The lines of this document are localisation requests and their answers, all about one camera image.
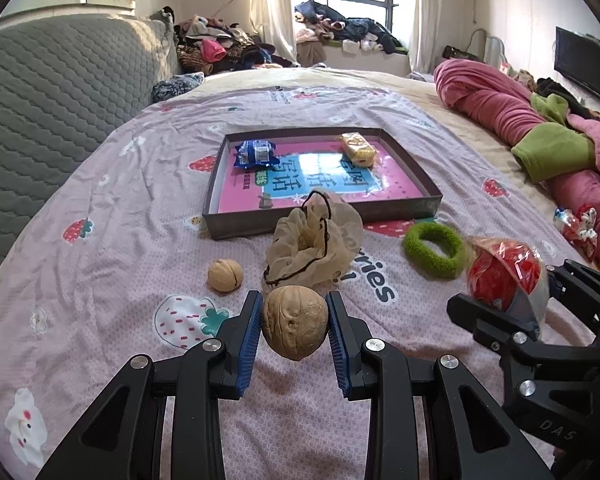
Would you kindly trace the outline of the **red white egg toy packet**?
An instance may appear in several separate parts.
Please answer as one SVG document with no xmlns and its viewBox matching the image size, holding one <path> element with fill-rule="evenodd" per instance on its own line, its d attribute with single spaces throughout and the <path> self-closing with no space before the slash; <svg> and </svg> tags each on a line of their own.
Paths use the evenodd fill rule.
<svg viewBox="0 0 600 480">
<path fill-rule="evenodd" d="M 474 236 L 469 245 L 472 258 L 467 284 L 471 296 L 540 330 L 550 299 L 550 283 L 539 253 L 510 238 Z"/>
</svg>

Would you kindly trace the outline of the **walnut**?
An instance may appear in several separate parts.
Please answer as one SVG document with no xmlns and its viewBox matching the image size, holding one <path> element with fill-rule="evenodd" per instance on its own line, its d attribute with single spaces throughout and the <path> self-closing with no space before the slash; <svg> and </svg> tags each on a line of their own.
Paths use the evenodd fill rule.
<svg viewBox="0 0 600 480">
<path fill-rule="evenodd" d="M 233 259 L 214 260 L 207 273 L 209 287 L 217 292 L 234 292 L 242 286 L 243 279 L 242 265 Z"/>
<path fill-rule="evenodd" d="M 266 296 L 262 307 L 263 336 L 279 356 L 301 361 L 321 347 L 328 323 L 326 301 L 313 289 L 288 285 Z"/>
</svg>

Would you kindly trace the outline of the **small yellow snack packet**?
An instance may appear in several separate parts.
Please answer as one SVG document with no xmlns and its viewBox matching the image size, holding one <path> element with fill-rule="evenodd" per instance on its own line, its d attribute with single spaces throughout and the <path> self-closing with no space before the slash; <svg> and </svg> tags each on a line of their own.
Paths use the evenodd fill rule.
<svg viewBox="0 0 600 480">
<path fill-rule="evenodd" d="M 340 136 L 344 154 L 354 166 L 372 168 L 377 156 L 376 148 L 359 132 L 346 132 Z"/>
</svg>

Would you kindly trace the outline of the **blue cookie packet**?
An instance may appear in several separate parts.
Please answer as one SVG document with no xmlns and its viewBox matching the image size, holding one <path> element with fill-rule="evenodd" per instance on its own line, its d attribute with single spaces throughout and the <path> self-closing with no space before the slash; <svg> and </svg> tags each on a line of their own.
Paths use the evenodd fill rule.
<svg viewBox="0 0 600 480">
<path fill-rule="evenodd" d="M 268 168 L 280 163 L 276 145 L 268 140 L 247 140 L 236 146 L 234 166 L 240 169 Z"/>
</svg>

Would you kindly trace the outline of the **red white candy wrapper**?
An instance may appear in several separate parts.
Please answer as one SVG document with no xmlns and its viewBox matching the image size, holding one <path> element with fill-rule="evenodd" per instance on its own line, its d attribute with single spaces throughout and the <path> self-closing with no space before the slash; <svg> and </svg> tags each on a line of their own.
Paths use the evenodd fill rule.
<svg viewBox="0 0 600 480">
<path fill-rule="evenodd" d="M 598 245 L 596 220 L 596 209 L 588 205 L 584 205 L 576 211 L 557 207 L 553 217 L 556 229 L 588 261 L 594 259 Z"/>
</svg>

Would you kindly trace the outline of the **beige mesh scrunchie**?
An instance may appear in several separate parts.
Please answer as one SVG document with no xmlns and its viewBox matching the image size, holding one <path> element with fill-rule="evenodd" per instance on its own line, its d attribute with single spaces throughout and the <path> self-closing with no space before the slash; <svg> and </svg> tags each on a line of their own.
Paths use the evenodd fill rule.
<svg viewBox="0 0 600 480">
<path fill-rule="evenodd" d="M 355 208 L 317 188 L 277 221 L 265 252 L 264 284 L 314 287 L 337 281 L 349 272 L 363 237 L 363 221 Z"/>
</svg>

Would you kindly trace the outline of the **pink rolled blanket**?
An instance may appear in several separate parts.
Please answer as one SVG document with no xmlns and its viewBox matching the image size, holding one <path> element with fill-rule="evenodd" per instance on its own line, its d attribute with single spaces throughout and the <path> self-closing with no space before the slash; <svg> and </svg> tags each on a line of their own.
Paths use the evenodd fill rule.
<svg viewBox="0 0 600 480">
<path fill-rule="evenodd" d="M 530 103 L 532 93 L 536 92 L 489 65 L 451 58 L 434 70 L 434 84 L 446 107 L 494 133 L 511 153 L 534 126 L 544 122 Z M 576 211 L 588 205 L 596 209 L 598 245 L 593 260 L 600 269 L 600 120 L 573 113 L 569 104 L 567 125 L 593 141 L 595 167 L 539 184 L 548 189 L 559 207 Z"/>
</svg>

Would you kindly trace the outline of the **black television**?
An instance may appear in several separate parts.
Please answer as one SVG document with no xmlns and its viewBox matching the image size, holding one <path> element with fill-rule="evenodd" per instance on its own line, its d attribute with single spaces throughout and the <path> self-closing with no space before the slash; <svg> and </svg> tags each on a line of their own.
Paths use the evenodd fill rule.
<svg viewBox="0 0 600 480">
<path fill-rule="evenodd" d="M 554 69 L 600 99 L 600 44 L 556 28 Z"/>
</svg>

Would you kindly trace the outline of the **dark shallow box tray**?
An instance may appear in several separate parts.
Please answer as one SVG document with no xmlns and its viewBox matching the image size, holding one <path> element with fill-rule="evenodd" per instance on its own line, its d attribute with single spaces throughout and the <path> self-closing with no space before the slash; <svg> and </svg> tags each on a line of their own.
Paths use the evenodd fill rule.
<svg viewBox="0 0 600 480">
<path fill-rule="evenodd" d="M 348 159 L 341 141 L 348 131 L 361 133 L 376 148 L 370 168 Z M 279 164 L 236 167 L 238 145 L 257 140 L 274 144 Z M 432 218 L 442 200 L 426 171 L 385 130 L 289 128 L 228 134 L 211 171 L 202 215 L 215 240 L 271 233 L 278 219 L 314 190 L 340 196 L 365 223 Z"/>
</svg>

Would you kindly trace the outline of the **white right curtain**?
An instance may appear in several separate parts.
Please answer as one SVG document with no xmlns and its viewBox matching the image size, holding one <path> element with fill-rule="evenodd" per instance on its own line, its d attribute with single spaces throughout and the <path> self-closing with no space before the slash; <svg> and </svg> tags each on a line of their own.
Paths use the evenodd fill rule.
<svg viewBox="0 0 600 480">
<path fill-rule="evenodd" d="M 428 73 L 434 64 L 441 12 L 442 0 L 413 0 L 412 36 L 408 50 L 415 72 Z"/>
</svg>

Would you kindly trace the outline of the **white curtain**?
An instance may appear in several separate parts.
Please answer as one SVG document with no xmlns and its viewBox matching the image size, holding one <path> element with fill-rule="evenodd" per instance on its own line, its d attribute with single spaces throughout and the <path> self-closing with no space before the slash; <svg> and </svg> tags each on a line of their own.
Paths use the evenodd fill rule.
<svg viewBox="0 0 600 480">
<path fill-rule="evenodd" d="M 252 28 L 279 56 L 296 59 L 292 0 L 250 0 L 249 17 Z"/>
<path fill-rule="evenodd" d="M 413 0 L 412 36 L 408 50 L 415 72 L 428 73 L 434 64 L 441 12 L 442 0 Z"/>
</svg>

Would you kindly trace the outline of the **clothes on window sill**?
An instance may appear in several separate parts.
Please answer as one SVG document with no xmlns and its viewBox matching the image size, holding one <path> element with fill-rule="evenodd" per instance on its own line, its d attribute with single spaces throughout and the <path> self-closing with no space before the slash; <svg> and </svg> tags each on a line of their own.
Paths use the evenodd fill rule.
<svg viewBox="0 0 600 480">
<path fill-rule="evenodd" d="M 294 7 L 294 19 L 301 28 L 296 31 L 296 43 L 336 42 L 340 47 L 404 54 L 408 50 L 388 28 L 372 18 L 345 18 L 324 3 L 306 0 Z"/>
</svg>

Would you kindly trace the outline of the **dark patterned cloth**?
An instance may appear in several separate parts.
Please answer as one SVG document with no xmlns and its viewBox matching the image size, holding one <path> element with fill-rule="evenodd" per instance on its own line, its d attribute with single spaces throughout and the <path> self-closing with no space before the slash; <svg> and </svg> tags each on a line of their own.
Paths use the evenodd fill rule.
<svg viewBox="0 0 600 480">
<path fill-rule="evenodd" d="M 178 74 L 157 82 L 151 89 L 151 101 L 167 101 L 198 88 L 206 80 L 203 72 Z"/>
</svg>

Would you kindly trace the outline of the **grey quilted headboard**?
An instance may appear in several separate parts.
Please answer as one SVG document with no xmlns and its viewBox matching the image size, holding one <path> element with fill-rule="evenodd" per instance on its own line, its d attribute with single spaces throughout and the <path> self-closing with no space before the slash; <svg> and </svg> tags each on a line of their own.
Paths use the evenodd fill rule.
<svg viewBox="0 0 600 480">
<path fill-rule="evenodd" d="M 173 20 L 40 18 L 0 29 L 0 265 L 73 171 L 175 75 Z"/>
</svg>

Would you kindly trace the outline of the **pile of clothes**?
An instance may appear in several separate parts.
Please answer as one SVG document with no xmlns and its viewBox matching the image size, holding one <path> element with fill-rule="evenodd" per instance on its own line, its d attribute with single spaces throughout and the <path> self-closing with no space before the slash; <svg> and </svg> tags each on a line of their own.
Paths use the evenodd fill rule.
<svg viewBox="0 0 600 480">
<path fill-rule="evenodd" d="M 178 23 L 170 6 L 164 6 L 152 20 L 160 20 L 172 32 L 175 54 L 183 74 L 204 76 L 258 68 L 299 67 L 296 61 L 280 55 L 276 47 L 258 35 L 248 35 L 238 23 L 226 24 L 218 18 L 194 15 Z"/>
</svg>

